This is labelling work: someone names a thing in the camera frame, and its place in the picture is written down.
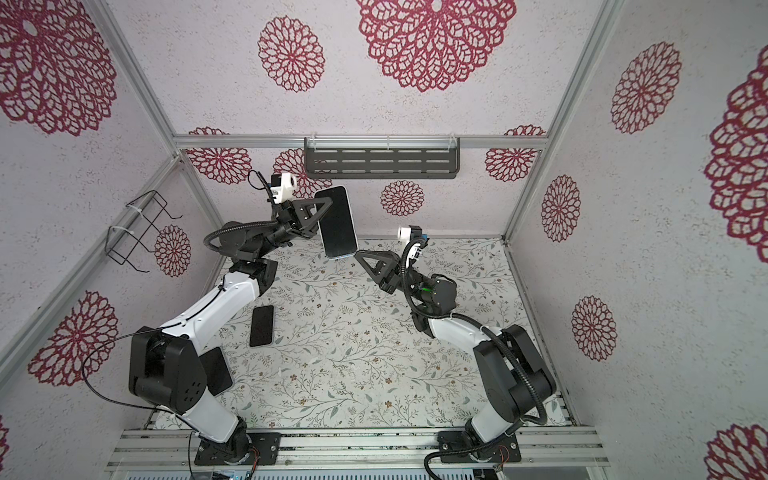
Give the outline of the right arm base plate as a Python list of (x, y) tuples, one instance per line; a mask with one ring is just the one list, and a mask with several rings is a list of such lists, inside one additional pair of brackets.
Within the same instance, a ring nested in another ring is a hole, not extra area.
[(437, 434), (440, 460), (443, 463), (517, 463), (522, 459), (517, 437), (503, 433), (483, 443), (462, 431), (440, 431)]

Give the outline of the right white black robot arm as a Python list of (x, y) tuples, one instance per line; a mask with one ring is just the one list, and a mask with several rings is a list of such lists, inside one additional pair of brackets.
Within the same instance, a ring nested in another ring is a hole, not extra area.
[(360, 250), (354, 258), (382, 291), (403, 293), (419, 332), (474, 357), (487, 404), (465, 427), (469, 444), (489, 444), (525, 423), (545, 425), (556, 382), (528, 332), (519, 325), (493, 329), (457, 313), (457, 283), (418, 272), (419, 253), (414, 243), (401, 254)]

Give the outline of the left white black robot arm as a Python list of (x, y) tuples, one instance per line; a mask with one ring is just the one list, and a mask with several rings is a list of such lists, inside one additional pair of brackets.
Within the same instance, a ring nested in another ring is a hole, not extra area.
[(272, 206), (268, 221), (225, 224), (204, 244), (232, 260), (221, 283), (176, 318), (157, 329), (144, 327), (132, 338), (131, 394), (165, 407), (231, 458), (243, 456), (248, 443), (243, 419), (211, 392), (200, 359), (203, 348), (242, 308), (273, 284), (277, 263), (267, 254), (296, 238), (313, 238), (331, 210), (329, 198), (285, 200)]

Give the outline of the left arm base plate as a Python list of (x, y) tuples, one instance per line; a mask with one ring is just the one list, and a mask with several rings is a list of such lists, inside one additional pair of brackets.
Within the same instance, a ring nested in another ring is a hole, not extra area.
[(195, 466), (274, 465), (282, 435), (279, 433), (235, 434), (225, 443), (201, 439), (193, 464)]

